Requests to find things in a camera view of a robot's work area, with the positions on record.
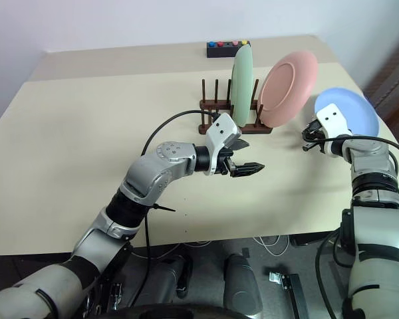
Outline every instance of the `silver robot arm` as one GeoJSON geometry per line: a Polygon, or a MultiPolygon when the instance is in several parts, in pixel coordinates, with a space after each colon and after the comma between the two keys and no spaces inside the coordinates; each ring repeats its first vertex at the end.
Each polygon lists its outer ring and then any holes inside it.
{"type": "Polygon", "coordinates": [[[342,213],[340,241],[355,256],[344,318],[399,319],[399,189],[388,144],[375,140],[323,138],[350,136],[340,110],[330,104],[317,113],[303,137],[322,153],[351,163],[352,201],[342,213]]]}
{"type": "Polygon", "coordinates": [[[227,114],[209,128],[205,146],[166,142],[140,157],[109,205],[103,208],[63,264],[47,266],[0,292],[0,318],[70,318],[98,279],[114,273],[132,251],[130,239],[163,190],[172,181],[203,171],[232,177],[264,168],[258,163],[236,166],[233,151],[248,146],[227,114]]]}

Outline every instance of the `table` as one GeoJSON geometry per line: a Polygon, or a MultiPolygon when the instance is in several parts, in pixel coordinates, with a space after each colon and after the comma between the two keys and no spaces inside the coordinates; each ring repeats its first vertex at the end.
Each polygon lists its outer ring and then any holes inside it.
{"type": "MultiPolygon", "coordinates": [[[[152,245],[328,231],[350,206],[350,165],[304,153],[301,131],[324,89],[360,89],[317,38],[251,43],[259,86],[285,54],[313,51],[313,95],[288,124],[242,137],[251,146],[233,161],[257,161],[266,166],[261,172],[235,179],[195,173],[170,184],[158,203],[176,212],[150,211],[152,245]]],[[[201,79],[211,96],[215,78],[230,78],[232,61],[206,59],[204,43],[46,56],[0,119],[0,255],[71,251],[150,133],[176,112],[198,109],[201,79]]],[[[220,90],[225,96],[225,85],[220,90]]],[[[202,145],[199,123],[199,114],[177,119],[150,150],[168,140],[202,145]]],[[[394,140],[382,121],[380,136],[394,140]]],[[[143,229],[132,244],[145,245],[143,229]]]]}

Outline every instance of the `metal bracket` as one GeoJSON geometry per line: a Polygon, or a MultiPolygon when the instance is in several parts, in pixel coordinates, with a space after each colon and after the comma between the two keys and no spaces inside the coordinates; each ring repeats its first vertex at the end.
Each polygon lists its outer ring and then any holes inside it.
{"type": "Polygon", "coordinates": [[[112,284],[109,298],[110,298],[109,304],[111,305],[111,309],[117,310],[118,305],[120,304],[121,298],[122,298],[122,283],[121,282],[114,282],[112,284]]]}
{"type": "Polygon", "coordinates": [[[309,319],[305,294],[303,293],[303,288],[298,274],[279,274],[278,272],[270,272],[269,281],[280,284],[282,289],[289,293],[291,306],[293,307],[296,319],[309,319]]]}
{"type": "Polygon", "coordinates": [[[205,146],[210,156],[210,165],[206,175],[213,175],[217,168],[217,157],[222,148],[230,148],[241,136],[241,130],[227,113],[223,113],[207,130],[205,146]]]}

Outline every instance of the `floor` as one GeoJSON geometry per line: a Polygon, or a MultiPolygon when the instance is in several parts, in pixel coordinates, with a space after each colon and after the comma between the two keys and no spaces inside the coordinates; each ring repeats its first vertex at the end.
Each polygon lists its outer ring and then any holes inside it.
{"type": "MultiPolygon", "coordinates": [[[[275,237],[264,237],[269,244],[275,237]]],[[[287,242],[287,236],[281,237],[278,244],[269,247],[274,253],[281,252],[287,242]]],[[[289,246],[280,257],[271,256],[263,246],[253,239],[233,239],[214,241],[206,247],[191,248],[180,245],[173,253],[189,254],[194,260],[194,271],[190,282],[188,297],[180,300],[177,297],[174,303],[193,302],[222,306],[223,304],[223,265],[224,260],[232,253],[244,255],[253,269],[263,301],[264,318],[294,318],[291,303],[286,291],[274,282],[269,282],[269,271],[280,273],[297,273],[305,294],[309,317],[327,319],[329,317],[323,304],[315,276],[315,254],[319,243],[307,246],[289,246]]],[[[160,256],[174,245],[153,247],[152,255],[160,256]]],[[[145,255],[145,249],[136,249],[137,255],[145,255]]],[[[51,262],[59,263],[68,258],[69,254],[31,255],[16,257],[0,257],[0,290],[11,286],[23,278],[51,262]]],[[[349,256],[340,256],[340,259],[350,262],[349,256]]],[[[133,293],[143,279],[146,260],[131,256],[116,276],[116,282],[123,282],[124,292],[119,307],[130,303],[133,293]]],[[[332,307],[340,316],[341,303],[346,295],[349,270],[337,267],[331,255],[329,245],[323,251],[321,269],[324,286],[330,298],[332,307]]]]}

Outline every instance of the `black plastic part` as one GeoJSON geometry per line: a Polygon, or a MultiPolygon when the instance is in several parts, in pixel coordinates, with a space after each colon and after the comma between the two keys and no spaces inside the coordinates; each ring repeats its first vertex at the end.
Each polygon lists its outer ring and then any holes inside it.
{"type": "Polygon", "coordinates": [[[226,167],[225,160],[233,155],[233,150],[230,148],[222,148],[217,155],[217,166],[214,174],[226,175],[229,170],[226,167]]]}
{"type": "Polygon", "coordinates": [[[287,287],[295,319],[309,319],[305,293],[303,292],[299,275],[286,274],[282,279],[282,285],[287,287]]]}
{"type": "Polygon", "coordinates": [[[356,289],[353,293],[352,296],[354,294],[357,294],[358,292],[364,291],[364,290],[369,290],[369,289],[379,289],[380,285],[379,284],[367,284],[366,286],[362,286],[358,289],[356,289]]]}
{"type": "Polygon", "coordinates": [[[295,247],[299,247],[316,243],[323,240],[329,233],[330,231],[320,231],[318,233],[292,234],[289,235],[290,244],[295,247]]]}
{"type": "Polygon", "coordinates": [[[353,207],[373,207],[373,208],[393,208],[399,209],[399,204],[395,202],[382,202],[382,201],[361,201],[358,196],[352,200],[353,207]]]}
{"type": "Polygon", "coordinates": [[[48,315],[48,317],[53,318],[53,319],[58,319],[59,318],[58,308],[56,307],[56,304],[52,300],[52,298],[49,297],[49,295],[46,292],[42,291],[41,289],[37,289],[35,291],[35,294],[37,296],[39,296],[40,298],[42,298],[44,300],[44,302],[47,304],[47,306],[49,307],[51,313],[50,313],[50,316],[48,315]]]}
{"type": "Polygon", "coordinates": [[[214,47],[210,47],[209,43],[207,43],[207,57],[208,58],[233,58],[237,54],[238,50],[243,46],[241,41],[238,42],[238,45],[233,45],[232,42],[223,42],[222,47],[218,47],[217,43],[215,43],[214,47]]]}
{"type": "Polygon", "coordinates": [[[106,208],[106,214],[122,226],[135,228],[140,225],[150,208],[151,206],[132,201],[118,189],[106,208]]]}
{"type": "Polygon", "coordinates": [[[368,173],[360,175],[352,181],[353,196],[369,189],[381,189],[399,193],[398,182],[383,173],[368,173]]]}
{"type": "Polygon", "coordinates": [[[48,264],[61,264],[71,258],[71,253],[14,255],[18,261],[35,261],[48,264]]]}
{"type": "Polygon", "coordinates": [[[83,290],[89,287],[100,276],[98,268],[87,259],[80,256],[72,256],[61,264],[71,270],[80,279],[83,290]]]}
{"type": "Polygon", "coordinates": [[[344,299],[341,309],[344,319],[366,319],[362,309],[353,310],[351,298],[344,299]]]}
{"type": "Polygon", "coordinates": [[[340,224],[340,244],[343,250],[352,256],[356,253],[353,221],[353,211],[350,209],[343,209],[340,224]]]}
{"type": "Polygon", "coordinates": [[[359,261],[366,259],[387,259],[389,261],[399,262],[399,248],[377,245],[377,244],[359,244],[359,261]]]}
{"type": "Polygon", "coordinates": [[[176,211],[175,209],[172,209],[172,208],[160,206],[157,203],[153,204],[152,208],[153,209],[162,209],[163,211],[176,211]]]}
{"type": "Polygon", "coordinates": [[[310,145],[307,145],[307,146],[302,146],[301,148],[302,148],[303,151],[307,152],[307,151],[313,149],[315,146],[318,146],[318,145],[319,145],[318,143],[313,143],[313,144],[310,144],[310,145]]]}
{"type": "Polygon", "coordinates": [[[250,176],[261,171],[265,166],[260,163],[251,162],[244,165],[236,165],[235,171],[231,171],[231,177],[250,176]]]}
{"type": "Polygon", "coordinates": [[[210,166],[210,154],[206,146],[195,146],[197,162],[195,164],[195,171],[207,171],[210,166]]]}
{"type": "Polygon", "coordinates": [[[184,269],[179,277],[178,285],[176,287],[176,294],[178,298],[184,299],[189,292],[189,283],[192,277],[192,269],[194,267],[194,262],[190,256],[183,256],[185,259],[184,269]]]}
{"type": "Polygon", "coordinates": [[[243,148],[248,148],[250,144],[241,138],[237,139],[231,144],[231,150],[233,151],[239,151],[242,150],[243,148]]]}
{"type": "Polygon", "coordinates": [[[319,122],[319,120],[314,120],[314,121],[309,123],[309,125],[306,128],[306,130],[308,132],[314,132],[316,130],[319,130],[320,128],[322,128],[322,124],[319,122]]]}
{"type": "Polygon", "coordinates": [[[109,303],[109,295],[112,288],[112,280],[114,279],[115,274],[117,274],[120,269],[127,262],[128,257],[133,251],[133,247],[128,241],[118,253],[114,256],[111,262],[103,271],[102,275],[99,278],[99,285],[102,287],[101,297],[100,297],[100,309],[101,313],[105,313],[108,309],[109,303]]]}
{"type": "MultiPolygon", "coordinates": [[[[337,136],[337,137],[338,137],[338,138],[342,138],[342,137],[345,137],[345,136],[349,136],[349,135],[342,134],[342,135],[339,135],[339,136],[337,136]]],[[[342,157],[343,157],[342,145],[343,145],[343,143],[344,143],[345,141],[346,141],[346,140],[332,141],[332,144],[331,144],[331,153],[333,153],[333,154],[335,154],[335,155],[338,155],[338,156],[340,156],[340,157],[342,158],[342,157]]]]}

